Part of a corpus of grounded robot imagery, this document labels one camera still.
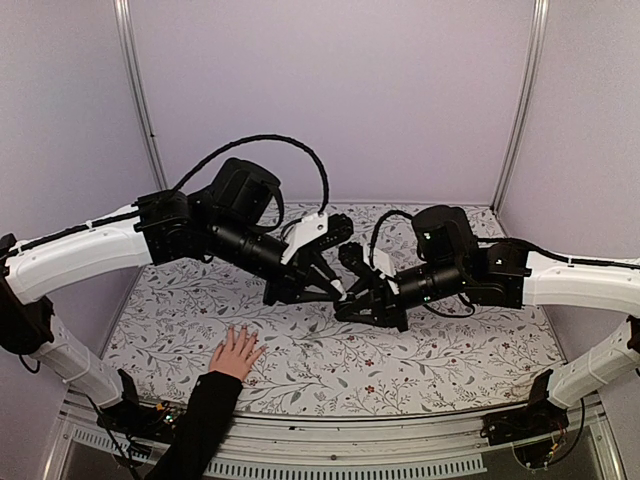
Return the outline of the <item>white capped nail polish bottle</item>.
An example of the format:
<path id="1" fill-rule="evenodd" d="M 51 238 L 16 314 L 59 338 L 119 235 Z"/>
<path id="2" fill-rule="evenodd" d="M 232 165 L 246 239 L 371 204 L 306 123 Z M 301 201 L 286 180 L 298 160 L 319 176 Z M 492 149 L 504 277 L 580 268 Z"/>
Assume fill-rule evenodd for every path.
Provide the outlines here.
<path id="1" fill-rule="evenodd" d="M 342 285 L 342 283 L 341 283 L 341 281 L 339 279 L 332 280 L 330 282 L 330 284 L 340 294 L 340 296 L 344 296 L 345 295 L 344 287 L 343 287 L 343 285 Z"/>

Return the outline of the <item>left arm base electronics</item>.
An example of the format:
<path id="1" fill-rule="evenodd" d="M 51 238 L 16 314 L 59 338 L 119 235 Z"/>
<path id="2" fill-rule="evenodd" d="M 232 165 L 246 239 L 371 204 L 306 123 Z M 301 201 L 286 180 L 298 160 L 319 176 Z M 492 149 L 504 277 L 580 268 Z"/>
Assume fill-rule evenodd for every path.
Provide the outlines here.
<path id="1" fill-rule="evenodd" d="M 133 378 L 123 369 L 117 369 L 116 376 L 116 398 L 104 405 L 95 405 L 98 425 L 106 430 L 120 454 L 124 450 L 116 442 L 114 433 L 125 436 L 129 442 L 125 456 L 131 462 L 134 453 L 151 453 L 151 448 L 143 446 L 140 440 L 171 443 L 183 411 L 169 401 L 141 401 Z"/>

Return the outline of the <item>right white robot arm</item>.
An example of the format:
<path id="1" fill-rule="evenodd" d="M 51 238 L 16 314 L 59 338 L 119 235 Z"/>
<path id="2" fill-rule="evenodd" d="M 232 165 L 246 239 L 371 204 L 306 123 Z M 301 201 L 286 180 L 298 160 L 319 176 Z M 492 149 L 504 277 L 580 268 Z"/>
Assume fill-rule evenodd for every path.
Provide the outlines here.
<path id="1" fill-rule="evenodd" d="M 339 321 L 408 328 L 408 310 L 459 295 L 473 306 L 520 309 L 564 305 L 623 313 L 609 337 L 561 367 L 536 376 L 517 427 L 537 436 L 584 396 L 639 366 L 639 264 L 577 258 L 517 238 L 476 236 L 460 207 L 428 207 L 411 218 L 420 264 L 395 272 L 388 256 L 358 243 L 339 248 L 357 277 Z"/>

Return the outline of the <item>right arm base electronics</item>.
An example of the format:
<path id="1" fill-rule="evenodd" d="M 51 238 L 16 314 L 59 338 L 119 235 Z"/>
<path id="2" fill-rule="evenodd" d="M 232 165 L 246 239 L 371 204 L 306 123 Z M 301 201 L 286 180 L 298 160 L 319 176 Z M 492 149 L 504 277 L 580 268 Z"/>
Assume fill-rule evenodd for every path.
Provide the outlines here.
<path id="1" fill-rule="evenodd" d="M 567 445 L 570 425 L 568 409 L 555 406 L 549 400 L 548 384 L 552 373 L 548 369 L 535 378 L 524 406 L 488 413 L 482 417 L 479 435 L 490 446 L 530 440 L 554 432 L 559 434 L 556 439 L 549 438 L 513 449 L 518 463 L 531 471 L 546 470 L 562 462 L 576 448 L 584 431 L 586 406 L 581 399 L 579 428 L 571 445 Z"/>

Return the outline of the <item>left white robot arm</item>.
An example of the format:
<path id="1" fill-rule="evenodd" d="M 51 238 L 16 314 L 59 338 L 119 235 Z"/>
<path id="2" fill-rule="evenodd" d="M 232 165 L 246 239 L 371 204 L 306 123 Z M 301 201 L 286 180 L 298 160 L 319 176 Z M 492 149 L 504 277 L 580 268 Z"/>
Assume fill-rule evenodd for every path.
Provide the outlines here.
<path id="1" fill-rule="evenodd" d="M 261 217 L 280 204 L 279 180 L 247 160 L 224 162 L 192 194 L 161 191 L 111 216 L 47 237 L 1 240 L 1 345 L 52 369 L 87 394 L 128 434 L 148 426 L 131 377 L 106 366 L 56 316 L 50 294 L 108 272 L 190 258 L 224 260 L 266 283 L 266 304 L 337 301 L 345 296 L 323 252 L 345 240 L 349 225 L 324 211 L 276 239 Z"/>

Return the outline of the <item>person's bare hand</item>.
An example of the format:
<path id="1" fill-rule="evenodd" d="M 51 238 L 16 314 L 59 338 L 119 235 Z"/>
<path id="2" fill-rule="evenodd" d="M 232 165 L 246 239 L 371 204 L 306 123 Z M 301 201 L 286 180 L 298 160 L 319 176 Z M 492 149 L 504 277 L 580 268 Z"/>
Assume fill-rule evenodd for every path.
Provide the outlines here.
<path id="1" fill-rule="evenodd" d="M 266 348 L 257 345 L 258 335 L 246 325 L 238 330 L 231 326 L 227 336 L 216 348 L 208 372 L 218 372 L 244 382 Z"/>

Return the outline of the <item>black sleeved forearm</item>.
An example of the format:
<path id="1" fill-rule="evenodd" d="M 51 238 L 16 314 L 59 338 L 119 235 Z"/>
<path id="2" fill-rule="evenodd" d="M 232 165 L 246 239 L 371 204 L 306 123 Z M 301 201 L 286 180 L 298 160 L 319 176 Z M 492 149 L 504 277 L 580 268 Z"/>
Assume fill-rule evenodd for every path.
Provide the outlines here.
<path id="1" fill-rule="evenodd" d="M 201 479 L 230 428 L 241 391 L 237 378 L 201 375 L 171 445 L 145 479 Z"/>

